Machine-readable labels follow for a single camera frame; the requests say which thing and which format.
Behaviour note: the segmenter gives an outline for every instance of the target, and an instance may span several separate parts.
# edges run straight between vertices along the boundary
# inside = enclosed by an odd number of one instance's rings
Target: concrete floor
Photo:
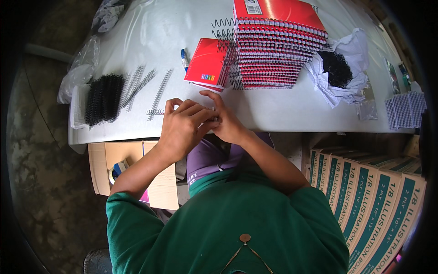
[[[74,55],[100,2],[57,1],[29,42]],[[68,146],[69,106],[56,103],[66,72],[65,63],[24,55],[7,121],[14,210],[50,273],[81,273],[86,254],[108,246],[106,197],[94,194],[88,154]],[[273,133],[272,139],[300,168],[300,133]]]

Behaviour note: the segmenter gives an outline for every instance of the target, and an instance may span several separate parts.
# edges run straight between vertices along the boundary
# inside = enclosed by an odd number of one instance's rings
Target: checkered paper
[[[396,112],[394,102],[391,99],[385,100],[386,116],[388,116],[388,125],[390,130],[397,130]]]
[[[385,101],[389,129],[419,128],[421,114],[426,110],[424,93],[409,92]]]

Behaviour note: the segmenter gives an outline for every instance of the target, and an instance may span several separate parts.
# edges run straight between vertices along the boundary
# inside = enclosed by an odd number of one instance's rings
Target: hand
[[[217,121],[207,121],[217,116],[217,112],[192,100],[167,100],[161,137],[156,145],[160,160],[171,165],[184,158],[210,129],[219,126]]]
[[[242,125],[233,111],[226,107],[219,94],[209,90],[201,90],[201,95],[212,99],[219,114],[219,126],[213,128],[213,132],[225,142],[240,145],[250,131]]]

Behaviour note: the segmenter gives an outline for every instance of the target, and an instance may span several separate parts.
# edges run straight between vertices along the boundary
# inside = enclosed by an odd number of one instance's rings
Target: open cardboard box
[[[90,171],[94,192],[110,195],[111,183],[109,169],[117,162],[126,159],[129,166],[140,160],[158,141],[102,142],[88,144]],[[178,194],[175,164],[171,165],[152,181],[143,197],[151,207],[177,210]]]

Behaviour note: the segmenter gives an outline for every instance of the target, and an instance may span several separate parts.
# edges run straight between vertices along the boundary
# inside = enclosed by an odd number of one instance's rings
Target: small label
[[[215,76],[214,75],[203,74],[203,75],[201,75],[201,79],[209,80],[209,81],[214,81],[215,80]]]
[[[258,0],[245,0],[245,6],[247,7],[248,14],[263,14]]]

